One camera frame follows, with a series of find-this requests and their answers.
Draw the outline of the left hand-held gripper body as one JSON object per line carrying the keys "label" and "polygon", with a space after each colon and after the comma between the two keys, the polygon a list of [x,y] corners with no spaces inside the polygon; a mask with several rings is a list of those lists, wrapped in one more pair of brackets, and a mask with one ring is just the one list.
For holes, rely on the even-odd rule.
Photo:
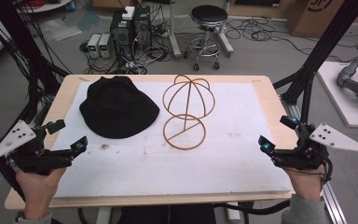
{"label": "left hand-held gripper body", "polygon": [[52,170],[69,167],[71,149],[51,151],[44,146],[47,124],[31,128],[19,119],[0,142],[0,159],[14,162],[24,173],[48,175]]}

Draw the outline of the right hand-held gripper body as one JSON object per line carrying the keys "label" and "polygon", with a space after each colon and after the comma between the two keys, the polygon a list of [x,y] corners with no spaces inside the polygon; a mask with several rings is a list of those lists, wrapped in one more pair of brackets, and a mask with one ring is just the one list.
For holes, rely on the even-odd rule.
{"label": "right hand-held gripper body", "polygon": [[271,160],[278,167],[297,170],[316,170],[323,166],[324,182],[331,179],[332,162],[328,159],[328,149],[358,152],[358,142],[326,123],[318,127],[303,122],[285,122],[285,126],[297,133],[294,149],[277,149],[271,146]]}

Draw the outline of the person's right hand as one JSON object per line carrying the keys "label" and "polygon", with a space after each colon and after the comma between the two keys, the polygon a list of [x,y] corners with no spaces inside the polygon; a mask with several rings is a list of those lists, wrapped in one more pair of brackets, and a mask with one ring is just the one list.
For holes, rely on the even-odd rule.
{"label": "person's right hand", "polygon": [[302,199],[319,202],[321,200],[322,178],[324,167],[320,165],[315,170],[283,169],[289,176],[296,195]]}

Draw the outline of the person's left hand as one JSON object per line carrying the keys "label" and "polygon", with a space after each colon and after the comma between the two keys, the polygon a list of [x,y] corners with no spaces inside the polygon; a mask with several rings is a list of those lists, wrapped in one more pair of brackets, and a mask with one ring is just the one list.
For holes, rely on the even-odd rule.
{"label": "person's left hand", "polygon": [[38,220],[48,214],[50,202],[65,171],[65,168],[55,169],[49,175],[24,173],[22,170],[16,173],[25,197],[26,220]]}

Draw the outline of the white table mat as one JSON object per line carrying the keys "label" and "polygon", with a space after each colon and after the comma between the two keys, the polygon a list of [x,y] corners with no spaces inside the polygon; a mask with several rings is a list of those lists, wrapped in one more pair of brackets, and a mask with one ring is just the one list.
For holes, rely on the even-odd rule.
{"label": "white table mat", "polygon": [[53,144],[64,149],[87,137],[60,182],[60,197],[171,196],[245,192],[285,192],[283,170],[260,151],[269,126],[250,83],[213,82],[207,103],[213,107],[201,125],[179,135],[181,120],[161,110],[146,130],[125,139],[103,138],[86,125],[79,106],[88,83],[79,85],[66,126]]}

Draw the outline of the white floor board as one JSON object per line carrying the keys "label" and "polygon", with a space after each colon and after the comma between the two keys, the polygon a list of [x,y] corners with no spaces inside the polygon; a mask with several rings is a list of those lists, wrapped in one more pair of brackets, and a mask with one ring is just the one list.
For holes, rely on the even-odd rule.
{"label": "white floor board", "polygon": [[318,71],[318,77],[344,123],[348,127],[358,128],[358,97],[337,84],[338,74],[345,66],[346,63],[325,62]]}

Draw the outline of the black bucket hat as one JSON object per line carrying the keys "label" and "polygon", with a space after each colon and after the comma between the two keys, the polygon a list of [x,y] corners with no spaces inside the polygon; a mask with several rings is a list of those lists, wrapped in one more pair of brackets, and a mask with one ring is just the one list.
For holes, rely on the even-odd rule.
{"label": "black bucket hat", "polygon": [[94,133],[111,139],[144,131],[159,114],[157,104],[124,76],[101,77],[90,84],[79,110]]}

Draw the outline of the white power strip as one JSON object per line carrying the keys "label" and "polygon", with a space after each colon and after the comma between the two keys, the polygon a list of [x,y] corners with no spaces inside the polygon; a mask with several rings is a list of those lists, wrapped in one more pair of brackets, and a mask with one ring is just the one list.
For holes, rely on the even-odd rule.
{"label": "white power strip", "polygon": [[227,219],[231,224],[239,224],[241,222],[241,214],[237,210],[227,208]]}

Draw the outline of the grey bench power supply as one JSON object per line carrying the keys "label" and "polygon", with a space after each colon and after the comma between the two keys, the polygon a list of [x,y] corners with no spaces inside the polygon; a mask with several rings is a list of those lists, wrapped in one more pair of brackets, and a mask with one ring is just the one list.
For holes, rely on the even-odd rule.
{"label": "grey bench power supply", "polygon": [[100,49],[99,49],[99,41],[100,41],[101,35],[94,34],[91,36],[89,42],[88,42],[88,50],[89,55],[91,58],[99,58],[100,57]]}
{"label": "grey bench power supply", "polygon": [[103,58],[109,58],[112,55],[113,46],[109,34],[101,35],[99,49]]}

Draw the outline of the clear plastic sheet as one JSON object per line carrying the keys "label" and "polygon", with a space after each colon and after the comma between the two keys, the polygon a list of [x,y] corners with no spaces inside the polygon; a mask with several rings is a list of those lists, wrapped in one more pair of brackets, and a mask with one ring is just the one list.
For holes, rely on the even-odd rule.
{"label": "clear plastic sheet", "polygon": [[81,34],[81,30],[77,26],[68,26],[62,20],[45,21],[41,24],[41,30],[47,39],[56,41]]}

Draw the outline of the cardboard box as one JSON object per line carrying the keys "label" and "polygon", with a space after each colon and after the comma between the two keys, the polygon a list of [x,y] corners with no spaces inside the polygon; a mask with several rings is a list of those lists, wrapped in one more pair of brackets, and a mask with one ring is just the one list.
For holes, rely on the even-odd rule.
{"label": "cardboard box", "polygon": [[291,35],[321,37],[344,0],[296,0],[289,9],[286,28]]}

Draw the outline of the black computer tower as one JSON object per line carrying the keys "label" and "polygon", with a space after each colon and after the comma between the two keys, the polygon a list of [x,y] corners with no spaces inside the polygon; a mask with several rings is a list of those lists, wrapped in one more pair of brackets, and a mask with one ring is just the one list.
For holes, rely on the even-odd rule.
{"label": "black computer tower", "polygon": [[117,45],[117,50],[122,56],[131,61],[131,44],[133,41],[133,26],[132,21],[124,20],[122,18],[123,10],[117,11],[113,15],[113,19],[110,25],[110,33],[113,41]]}
{"label": "black computer tower", "polygon": [[150,6],[139,6],[135,9],[134,28],[138,44],[143,47],[151,46]]}

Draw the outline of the round white table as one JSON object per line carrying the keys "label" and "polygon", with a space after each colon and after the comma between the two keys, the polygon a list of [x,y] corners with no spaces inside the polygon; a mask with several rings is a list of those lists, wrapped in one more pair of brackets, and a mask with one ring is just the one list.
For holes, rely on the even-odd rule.
{"label": "round white table", "polygon": [[21,0],[17,6],[18,12],[39,13],[65,7],[72,0]]}

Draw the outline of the white box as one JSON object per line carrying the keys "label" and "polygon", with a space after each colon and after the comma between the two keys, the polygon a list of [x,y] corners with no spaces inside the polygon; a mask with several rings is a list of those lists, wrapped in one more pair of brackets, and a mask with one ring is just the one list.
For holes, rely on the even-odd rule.
{"label": "white box", "polygon": [[122,19],[125,21],[131,21],[135,12],[135,7],[125,7],[122,14]]}

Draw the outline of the black round stool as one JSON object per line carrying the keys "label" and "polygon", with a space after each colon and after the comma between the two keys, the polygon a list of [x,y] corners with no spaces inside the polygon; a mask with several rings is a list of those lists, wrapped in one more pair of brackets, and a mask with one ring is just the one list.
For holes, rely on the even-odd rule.
{"label": "black round stool", "polygon": [[214,32],[215,28],[223,25],[227,21],[227,12],[221,7],[202,5],[194,7],[190,17],[203,31],[203,37],[194,38],[188,43],[184,52],[184,58],[186,59],[189,53],[194,53],[196,55],[196,60],[193,64],[194,71],[200,69],[200,58],[214,58],[213,68],[218,70],[220,68],[218,59],[221,47],[217,41],[210,38],[210,34]]}

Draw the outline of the black metal frame post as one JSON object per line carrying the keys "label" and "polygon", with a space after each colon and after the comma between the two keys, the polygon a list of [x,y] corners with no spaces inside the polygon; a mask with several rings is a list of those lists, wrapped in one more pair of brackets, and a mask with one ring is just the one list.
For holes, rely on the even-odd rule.
{"label": "black metal frame post", "polygon": [[46,42],[37,21],[31,21],[48,52],[48,58],[34,41],[26,23],[26,13],[22,7],[24,0],[0,0],[0,42],[13,58],[19,70],[28,82],[28,103],[19,118],[41,123],[56,96],[62,80],[70,75],[69,69],[57,66],[51,55],[57,56]]}
{"label": "black metal frame post", "polygon": [[298,97],[303,94],[299,116],[301,122],[307,123],[309,119],[310,97],[316,73],[357,17],[358,0],[344,0],[303,65],[291,76],[273,84],[275,90],[289,84],[288,90],[281,95],[289,106],[296,106]]}

